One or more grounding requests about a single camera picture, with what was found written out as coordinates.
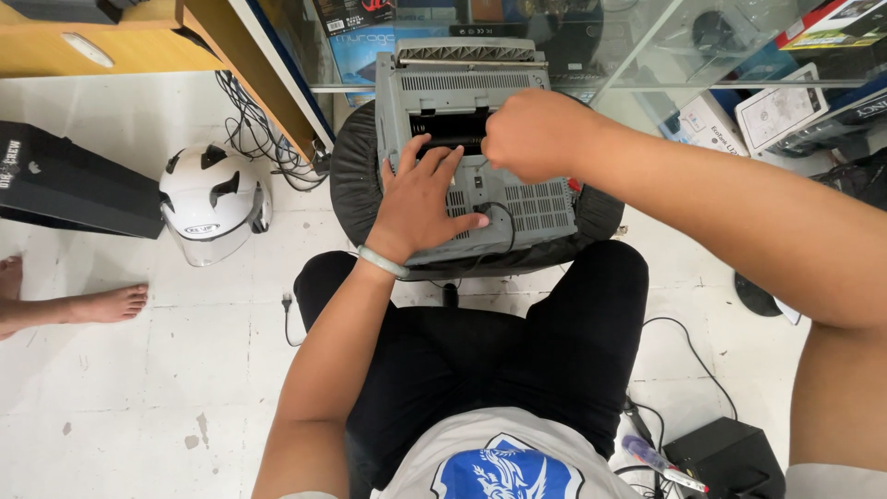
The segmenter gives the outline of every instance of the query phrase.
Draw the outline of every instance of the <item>white floor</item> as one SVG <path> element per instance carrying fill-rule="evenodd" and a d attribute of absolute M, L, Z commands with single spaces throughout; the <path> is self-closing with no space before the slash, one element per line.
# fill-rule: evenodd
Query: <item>white floor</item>
<path fill-rule="evenodd" d="M 180 148 L 226 137 L 225 99 L 211 73 L 7 80 L 0 119 L 68 135 L 158 178 Z M 0 497 L 250 496 L 295 352 L 283 335 L 281 295 L 308 258 L 351 248 L 326 184 L 300 194 L 279 176 L 271 181 L 271 230 L 208 268 L 187 265 L 165 232 L 148 241 L 0 221 L 0 256 L 25 259 L 25 299 L 151 286 L 133 321 L 26 329 L 0 343 Z M 763 428 L 787 466 L 791 385 L 809 321 L 748 312 L 730 268 L 638 211 L 627 208 L 623 226 L 621 239 L 649 263 L 648 317 L 689 328 L 741 420 Z M 462 306 L 525 314 L 562 274 L 466 280 Z M 394 301 L 437 304 L 438 289 L 398 283 Z M 301 331 L 293 312 L 290 329 Z M 662 413 L 666 442 L 730 415 L 682 331 L 664 321 L 644 331 L 630 390 Z M 655 418 L 644 416 L 657 434 Z M 625 463 L 617 451 L 612 466 Z"/>

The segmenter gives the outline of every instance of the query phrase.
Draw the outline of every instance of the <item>blue box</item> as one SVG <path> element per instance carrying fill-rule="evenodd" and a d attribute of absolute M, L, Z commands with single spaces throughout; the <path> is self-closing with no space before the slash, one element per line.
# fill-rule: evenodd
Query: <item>blue box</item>
<path fill-rule="evenodd" d="M 348 33 L 332 36 L 330 48 L 335 64 L 339 68 L 341 82 L 352 85 L 372 85 L 376 82 L 376 54 L 393 52 L 394 44 L 400 38 L 429 38 L 447 36 L 446 25 L 421 28 L 401 28 L 388 24 L 355 29 Z M 376 98 L 375 92 L 346 93 L 351 107 L 360 107 Z"/>

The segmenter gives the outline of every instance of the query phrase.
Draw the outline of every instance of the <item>person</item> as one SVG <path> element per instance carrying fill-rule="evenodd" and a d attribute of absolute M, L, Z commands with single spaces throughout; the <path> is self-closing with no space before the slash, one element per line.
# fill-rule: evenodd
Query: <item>person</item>
<path fill-rule="evenodd" d="M 763 162 L 630 130 L 550 91 L 515 94 L 483 153 L 524 183 L 573 177 L 693 237 L 812 318 L 791 406 L 788 497 L 887 490 L 887 213 Z M 402 265 L 489 223 L 447 218 L 462 150 L 412 139 L 365 246 Z M 395 276 L 344 253 L 294 285 L 305 328 L 280 392 L 254 499 L 636 498 L 610 472 L 637 352 L 647 266 L 629 246 L 579 252 L 516 339 L 473 368 L 435 332 L 497 330 L 479 311 L 389 302 Z"/>
<path fill-rule="evenodd" d="M 148 286 L 138 284 L 78 297 L 25 301 L 20 299 L 21 279 L 20 257 L 0 260 L 0 341 L 45 324 L 126 321 L 136 317 L 148 299 Z"/>

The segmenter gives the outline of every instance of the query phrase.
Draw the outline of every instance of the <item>black shorts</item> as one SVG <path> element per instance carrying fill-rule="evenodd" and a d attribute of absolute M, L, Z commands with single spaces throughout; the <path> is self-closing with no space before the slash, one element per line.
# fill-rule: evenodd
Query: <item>black shorts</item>
<path fill-rule="evenodd" d="M 335 251 L 305 264 L 294 284 L 305 330 L 356 261 Z M 428 428 L 478 408 L 522 408 L 566 424 L 609 459 L 647 290 L 640 253 L 605 241 L 583 249 L 526 319 L 389 302 L 346 427 L 351 499 L 385 488 Z"/>

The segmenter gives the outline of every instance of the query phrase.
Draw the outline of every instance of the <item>glass display case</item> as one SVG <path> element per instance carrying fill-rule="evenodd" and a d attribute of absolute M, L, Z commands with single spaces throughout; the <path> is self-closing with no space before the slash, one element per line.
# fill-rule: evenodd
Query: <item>glass display case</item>
<path fill-rule="evenodd" d="M 307 112 L 318 113 L 327 126 L 334 117 L 332 95 L 345 93 L 350 106 L 372 99 L 375 53 L 393 51 L 396 40 L 408 37 L 531 39 L 546 55 L 555 90 L 642 131 L 674 119 L 709 88 L 748 94 L 809 87 L 809 81 L 782 78 L 813 62 L 820 78 L 815 86 L 834 97 L 873 82 L 887 63 L 879 21 L 887 15 L 870 15 L 887 14 L 887 0 L 231 2 L 247 4 L 274 50 L 292 60 L 297 70 L 281 78 L 303 82 L 302 98 L 313 103 Z M 330 5 L 363 7 L 376 17 L 335 19 Z M 826 26 L 828 36 L 802 47 L 798 40 L 823 8 L 826 21 L 840 26 Z M 368 25 L 352 28 L 352 21 Z"/>

